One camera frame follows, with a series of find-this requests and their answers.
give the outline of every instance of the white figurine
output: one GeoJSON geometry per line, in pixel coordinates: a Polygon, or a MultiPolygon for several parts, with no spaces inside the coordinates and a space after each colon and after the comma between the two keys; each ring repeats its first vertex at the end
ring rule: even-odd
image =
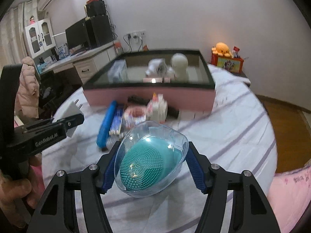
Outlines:
{"type": "Polygon", "coordinates": [[[176,53],[171,59],[171,65],[175,71],[175,80],[188,81],[189,75],[187,73],[188,59],[184,54],[176,53]]]}
{"type": "Polygon", "coordinates": [[[153,59],[148,63],[148,70],[145,72],[148,77],[170,77],[174,78],[174,71],[167,66],[165,59],[153,59]]]}

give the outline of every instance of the orange octopus plush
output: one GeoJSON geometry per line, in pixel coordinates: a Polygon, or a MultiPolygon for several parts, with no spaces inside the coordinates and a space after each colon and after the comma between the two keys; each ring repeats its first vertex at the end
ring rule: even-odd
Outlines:
{"type": "Polygon", "coordinates": [[[213,54],[218,54],[218,56],[220,57],[223,57],[223,56],[227,58],[233,57],[231,51],[229,50],[229,47],[223,42],[217,43],[216,47],[212,48],[212,52],[213,54]]]}

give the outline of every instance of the red box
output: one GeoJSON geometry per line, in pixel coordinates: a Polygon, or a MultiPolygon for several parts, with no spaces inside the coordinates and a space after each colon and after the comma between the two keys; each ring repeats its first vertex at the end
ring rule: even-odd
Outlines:
{"type": "Polygon", "coordinates": [[[242,58],[220,57],[212,53],[211,64],[233,73],[241,73],[244,60],[242,58]]]}

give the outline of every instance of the glass display case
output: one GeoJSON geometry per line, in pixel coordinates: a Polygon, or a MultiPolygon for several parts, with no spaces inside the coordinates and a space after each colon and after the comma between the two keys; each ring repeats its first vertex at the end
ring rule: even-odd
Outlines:
{"type": "Polygon", "coordinates": [[[98,71],[83,89],[90,105],[108,106],[112,100],[126,103],[131,95],[151,99],[155,92],[177,109],[211,111],[215,99],[214,80],[198,50],[122,54],[98,71]],[[173,58],[176,54],[188,62],[183,76],[176,76],[180,74],[173,58]]]}

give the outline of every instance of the speaker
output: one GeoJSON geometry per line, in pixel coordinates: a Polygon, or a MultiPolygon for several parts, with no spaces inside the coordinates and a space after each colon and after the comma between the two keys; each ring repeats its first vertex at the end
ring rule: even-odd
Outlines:
{"type": "Polygon", "coordinates": [[[102,0],[92,1],[86,5],[88,17],[106,15],[105,2],[102,0]]]}
{"type": "Polygon", "coordinates": [[[92,48],[113,41],[111,26],[107,15],[99,15],[86,20],[86,28],[92,48]]]}

